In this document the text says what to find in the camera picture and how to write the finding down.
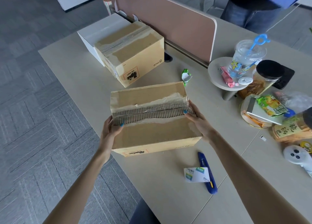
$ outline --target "hand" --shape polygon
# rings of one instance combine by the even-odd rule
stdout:
[[[120,126],[113,126],[112,116],[107,118],[104,122],[101,139],[99,142],[99,148],[96,152],[97,154],[104,156],[104,163],[107,162],[107,160],[109,159],[115,136],[122,131],[122,128],[123,123]]]
[[[214,128],[209,124],[203,114],[199,111],[198,107],[189,100],[190,106],[193,108],[195,115],[184,111],[185,116],[195,123],[197,129],[202,133],[203,139],[209,141],[210,133]]]

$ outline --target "plastic bag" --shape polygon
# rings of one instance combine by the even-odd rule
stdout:
[[[301,92],[274,92],[277,99],[287,108],[300,113],[312,107],[312,98]]]

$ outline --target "black jar lid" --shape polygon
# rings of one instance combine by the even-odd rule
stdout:
[[[312,107],[302,113],[303,121],[312,130]]]
[[[263,60],[256,67],[258,74],[268,80],[278,80],[284,75],[284,67],[272,60]]]

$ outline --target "cable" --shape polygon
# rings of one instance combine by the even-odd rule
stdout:
[[[292,11],[290,13],[292,13],[298,6],[300,6],[301,4],[298,4],[294,9],[292,9]],[[288,13],[286,16],[284,16],[283,19],[281,19],[279,22],[281,22],[282,20],[284,20],[290,13]],[[269,28],[266,32],[268,32],[270,29],[272,29],[274,26],[276,26],[279,22],[277,22],[275,25],[273,25],[271,28]]]

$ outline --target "pink candy bar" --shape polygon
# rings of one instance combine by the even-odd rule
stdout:
[[[230,77],[229,73],[227,72],[226,67],[220,67],[219,72],[221,73],[223,80],[225,83],[230,87],[233,88],[234,86],[238,86],[238,83],[235,83],[233,79]]]

